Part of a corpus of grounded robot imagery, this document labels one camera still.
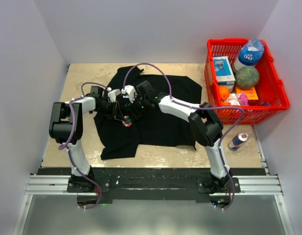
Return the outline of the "black garment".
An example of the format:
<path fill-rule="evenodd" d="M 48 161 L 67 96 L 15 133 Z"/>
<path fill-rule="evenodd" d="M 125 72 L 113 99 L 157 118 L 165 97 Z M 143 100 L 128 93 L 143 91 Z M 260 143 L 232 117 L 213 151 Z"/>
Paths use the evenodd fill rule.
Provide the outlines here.
<path fill-rule="evenodd" d="M 123 84 L 136 86 L 149 81 L 156 92 L 168 93 L 176 99 L 189 103 L 201 102 L 202 87 L 187 76 L 143 74 L 139 68 L 130 66 L 118 68 L 109 82 L 112 89 L 120 89 Z M 94 117 L 99 138 L 104 145 L 100 155 L 102 160 L 132 158 L 139 145 L 195 146 L 195 139 L 188 122 L 173 115 L 156 110 L 148 110 L 132 125 L 125 127 L 119 120 L 107 119 L 103 112 Z"/>

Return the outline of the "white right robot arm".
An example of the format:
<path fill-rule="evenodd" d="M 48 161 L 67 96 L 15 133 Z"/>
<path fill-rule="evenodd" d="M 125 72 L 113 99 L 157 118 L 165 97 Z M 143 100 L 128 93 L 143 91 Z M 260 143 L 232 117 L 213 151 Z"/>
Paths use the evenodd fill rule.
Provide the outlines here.
<path fill-rule="evenodd" d="M 222 145 L 223 124 L 208 103 L 200 105 L 175 99 L 167 93 L 155 91 L 148 81 L 136 87 L 124 86 L 121 93 L 129 98 L 128 107 L 137 112 L 137 116 L 149 108 L 186 121 L 195 141 L 203 146 L 207 153 L 211 173 L 210 193 L 225 190 L 234 193 L 231 169 Z"/>

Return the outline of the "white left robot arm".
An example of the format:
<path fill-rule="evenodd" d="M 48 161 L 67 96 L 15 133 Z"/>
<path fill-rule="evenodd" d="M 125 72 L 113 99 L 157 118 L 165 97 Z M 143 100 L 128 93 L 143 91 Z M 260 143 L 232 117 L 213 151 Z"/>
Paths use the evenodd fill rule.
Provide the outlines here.
<path fill-rule="evenodd" d="M 103 88 L 93 84 L 91 91 L 82 93 L 79 98 L 67 102 L 54 102 L 49 123 L 49 135 L 58 144 L 59 150 L 65 150 L 71 166 L 69 185 L 84 192 L 98 190 L 93 169 L 86 159 L 81 138 L 83 136 L 83 115 L 103 112 L 116 116 L 119 89 Z"/>

